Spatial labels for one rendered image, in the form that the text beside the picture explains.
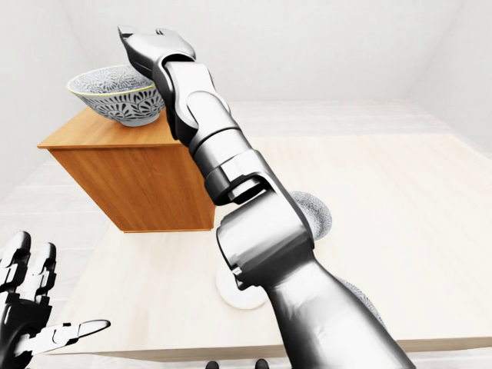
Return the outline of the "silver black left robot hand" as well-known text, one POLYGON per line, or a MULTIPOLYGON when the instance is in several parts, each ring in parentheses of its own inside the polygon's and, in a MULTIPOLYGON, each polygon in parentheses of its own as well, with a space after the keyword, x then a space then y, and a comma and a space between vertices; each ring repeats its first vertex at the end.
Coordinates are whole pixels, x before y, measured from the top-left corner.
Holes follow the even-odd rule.
POLYGON ((26 369, 33 356, 72 345, 111 326, 107 320, 48 326, 56 246, 43 244, 29 265, 31 235, 17 232, 0 258, 0 369, 26 369))

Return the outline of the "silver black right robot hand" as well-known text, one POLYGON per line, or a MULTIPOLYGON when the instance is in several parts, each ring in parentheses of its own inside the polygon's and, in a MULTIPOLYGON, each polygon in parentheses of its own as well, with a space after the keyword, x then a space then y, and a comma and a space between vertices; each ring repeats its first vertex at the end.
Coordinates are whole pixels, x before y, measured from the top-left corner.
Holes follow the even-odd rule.
POLYGON ((130 64, 146 78, 154 80, 153 71, 163 61, 193 62, 195 50, 177 32, 157 28, 154 34, 140 32, 135 27, 118 25, 130 64))

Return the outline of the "black white patterned bowl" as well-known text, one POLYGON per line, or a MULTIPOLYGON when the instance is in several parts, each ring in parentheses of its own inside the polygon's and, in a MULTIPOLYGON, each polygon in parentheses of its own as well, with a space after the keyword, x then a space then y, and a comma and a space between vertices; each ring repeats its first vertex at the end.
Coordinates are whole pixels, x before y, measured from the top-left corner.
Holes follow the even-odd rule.
POLYGON ((307 192, 291 191, 290 195, 306 217, 314 240, 324 238, 332 227, 332 217, 327 205, 307 192))
POLYGON ((359 288, 357 288, 352 283, 344 280, 343 278, 337 277, 337 279, 366 306, 366 308, 378 319, 383 327, 386 327, 377 308, 374 306, 374 304, 371 302, 366 294, 364 294, 359 288))
POLYGON ((67 89, 99 115, 127 127, 151 124, 165 107, 154 82, 130 65, 80 74, 67 89))

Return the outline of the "wooden cabinet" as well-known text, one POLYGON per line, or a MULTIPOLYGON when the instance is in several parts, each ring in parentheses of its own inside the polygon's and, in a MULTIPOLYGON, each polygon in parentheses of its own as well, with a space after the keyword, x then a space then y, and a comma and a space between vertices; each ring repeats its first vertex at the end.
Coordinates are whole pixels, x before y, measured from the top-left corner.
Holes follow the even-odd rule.
POLYGON ((86 108, 39 144, 127 233, 206 231, 215 206, 166 114, 126 127, 86 108))

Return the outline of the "white plate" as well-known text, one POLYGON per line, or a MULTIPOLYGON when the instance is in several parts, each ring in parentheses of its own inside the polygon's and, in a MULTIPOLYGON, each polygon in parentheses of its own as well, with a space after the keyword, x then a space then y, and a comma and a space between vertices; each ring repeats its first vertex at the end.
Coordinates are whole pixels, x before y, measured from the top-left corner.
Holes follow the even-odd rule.
POLYGON ((251 286, 240 290, 235 276, 226 264, 218 267, 215 285, 221 298, 233 308, 240 310, 253 310, 259 308, 268 300, 263 288, 251 286))

